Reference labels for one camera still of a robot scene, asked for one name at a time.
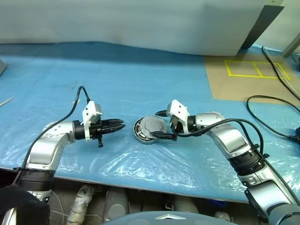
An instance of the black cloth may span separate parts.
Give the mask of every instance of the black cloth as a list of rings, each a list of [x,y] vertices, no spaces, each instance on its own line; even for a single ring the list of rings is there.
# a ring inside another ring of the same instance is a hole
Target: black cloth
[[[17,225],[49,225],[49,205],[17,185],[0,189],[1,220],[11,208],[17,209]]]

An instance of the table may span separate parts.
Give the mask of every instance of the table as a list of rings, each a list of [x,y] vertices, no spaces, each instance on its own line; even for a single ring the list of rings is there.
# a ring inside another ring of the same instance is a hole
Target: table
[[[260,52],[253,47],[249,51]],[[77,88],[83,85],[101,104],[102,119],[123,119],[126,127],[105,135],[102,148],[96,140],[67,146],[56,176],[246,201],[244,186],[209,137],[160,140],[151,145],[135,139],[133,125],[139,118],[164,110],[177,99],[191,114],[218,111],[227,118],[254,122],[264,136],[269,161],[300,197],[299,146],[258,124],[244,102],[213,99],[202,56],[105,43],[64,43],[0,45],[0,59],[7,65],[0,77],[0,101],[15,97],[0,108],[1,168],[21,165],[34,138],[46,124],[69,112]],[[82,120],[84,107],[81,101],[69,119]],[[300,126],[299,115],[288,106],[253,103],[252,108],[282,132],[294,134]],[[258,143],[255,132],[249,129],[249,133]]]

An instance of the gray lid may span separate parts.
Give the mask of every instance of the gray lid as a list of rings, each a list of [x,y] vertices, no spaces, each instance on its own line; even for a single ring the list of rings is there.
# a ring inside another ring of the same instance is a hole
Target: gray lid
[[[156,116],[145,116],[134,126],[135,137],[143,144],[151,144],[156,140],[156,137],[151,135],[151,132],[155,131],[167,132],[165,121]]]

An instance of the white backdrop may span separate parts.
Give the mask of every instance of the white backdrop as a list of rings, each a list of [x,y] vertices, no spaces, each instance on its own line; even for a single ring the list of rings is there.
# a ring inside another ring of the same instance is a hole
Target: white backdrop
[[[104,41],[235,55],[263,0],[1,0],[0,43]]]

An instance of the blue plastic sheet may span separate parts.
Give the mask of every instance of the blue plastic sheet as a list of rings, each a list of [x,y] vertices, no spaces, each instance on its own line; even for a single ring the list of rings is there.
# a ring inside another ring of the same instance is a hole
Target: blue plastic sheet
[[[208,136],[143,145],[133,135],[141,117],[166,109],[173,99],[191,114],[217,111],[248,119],[261,129],[269,161],[300,196],[299,146],[271,134],[251,118],[245,103],[212,98],[203,57],[104,43],[0,45],[7,64],[0,76],[0,167],[20,166],[43,127],[72,107],[83,85],[101,104],[102,119],[126,127],[97,141],[77,141],[64,150],[56,175],[68,179],[245,201],[244,186]],[[69,120],[82,120],[85,97]],[[253,111],[279,131],[294,134],[299,115],[288,106],[253,103]],[[256,133],[249,128],[255,143]]]

